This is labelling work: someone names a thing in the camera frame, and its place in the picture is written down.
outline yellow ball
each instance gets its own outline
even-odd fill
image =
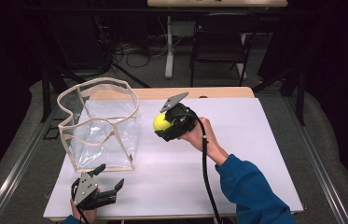
[[[153,120],[154,131],[164,131],[171,127],[171,123],[165,119],[165,114],[158,114]]]

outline chair backrest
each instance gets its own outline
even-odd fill
[[[258,31],[260,21],[252,14],[236,12],[213,12],[200,17],[195,32],[223,34],[253,34]]]

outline transparent bag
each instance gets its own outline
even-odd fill
[[[76,172],[102,163],[105,171],[134,169],[139,100],[127,82],[95,78],[64,91],[57,102],[69,116],[58,128]]]

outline chair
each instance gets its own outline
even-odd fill
[[[194,65],[198,63],[236,63],[244,65],[239,86],[242,86],[251,40],[260,25],[258,17],[243,13],[208,13],[200,17],[194,26],[194,42],[190,58],[191,82],[194,81]],[[249,37],[242,41],[242,35]]]

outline blue sleeve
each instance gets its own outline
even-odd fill
[[[241,224],[295,223],[289,207],[272,192],[266,178],[252,162],[229,155],[216,170],[224,195],[237,204]]]
[[[66,220],[60,222],[60,224],[84,224],[84,222],[80,222],[80,220],[70,215]]]

